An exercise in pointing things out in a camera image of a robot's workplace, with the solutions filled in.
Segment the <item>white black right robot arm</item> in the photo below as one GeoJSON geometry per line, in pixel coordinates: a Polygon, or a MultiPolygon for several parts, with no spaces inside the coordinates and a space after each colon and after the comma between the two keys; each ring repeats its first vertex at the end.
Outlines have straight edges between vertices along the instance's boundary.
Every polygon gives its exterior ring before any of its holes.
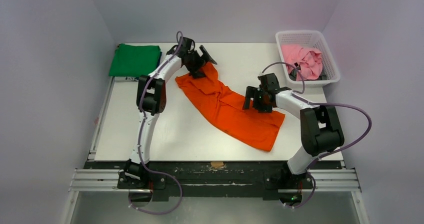
{"type": "Polygon", "coordinates": [[[320,154],[331,153],[343,146],[345,139],[339,117],[335,106],[314,104],[291,88],[281,87],[275,74],[261,75],[258,79],[258,87],[246,88],[243,108],[253,107],[260,113],[279,108],[300,121],[302,145],[287,161],[280,178],[284,186],[293,187],[320,154]]]}

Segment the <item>orange t shirt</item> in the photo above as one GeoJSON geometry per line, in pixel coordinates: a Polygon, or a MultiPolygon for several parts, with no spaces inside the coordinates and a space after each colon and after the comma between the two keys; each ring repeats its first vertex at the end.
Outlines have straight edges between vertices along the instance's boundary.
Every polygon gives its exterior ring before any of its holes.
{"type": "Polygon", "coordinates": [[[178,87],[200,114],[229,136],[253,148],[270,152],[285,114],[278,111],[259,113],[255,109],[244,110],[244,96],[221,82],[218,71],[211,63],[207,63],[201,70],[205,77],[195,79],[185,74],[175,78],[178,87]]]}

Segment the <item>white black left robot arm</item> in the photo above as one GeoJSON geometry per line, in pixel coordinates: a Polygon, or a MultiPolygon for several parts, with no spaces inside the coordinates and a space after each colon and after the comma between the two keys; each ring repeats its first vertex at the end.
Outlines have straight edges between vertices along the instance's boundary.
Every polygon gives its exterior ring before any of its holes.
{"type": "Polygon", "coordinates": [[[177,44],[166,53],[158,67],[138,79],[136,97],[139,111],[138,134],[129,160],[123,169],[124,177],[129,177],[130,183],[136,188],[144,188],[149,183],[150,171],[147,164],[150,159],[150,146],[155,125],[166,106],[166,83],[182,67],[186,67],[189,76],[197,79],[206,76],[202,71],[205,64],[217,64],[203,45],[199,46],[198,52],[195,44],[193,39],[179,37],[177,44]]]}

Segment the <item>pink t shirt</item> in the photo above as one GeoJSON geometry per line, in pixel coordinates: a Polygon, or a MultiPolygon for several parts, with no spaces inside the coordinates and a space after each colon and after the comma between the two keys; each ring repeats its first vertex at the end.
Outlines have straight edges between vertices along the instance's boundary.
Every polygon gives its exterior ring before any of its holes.
{"type": "Polygon", "coordinates": [[[322,52],[319,49],[304,47],[300,44],[281,46],[284,62],[300,66],[301,75],[316,79],[323,70],[322,52]]]}

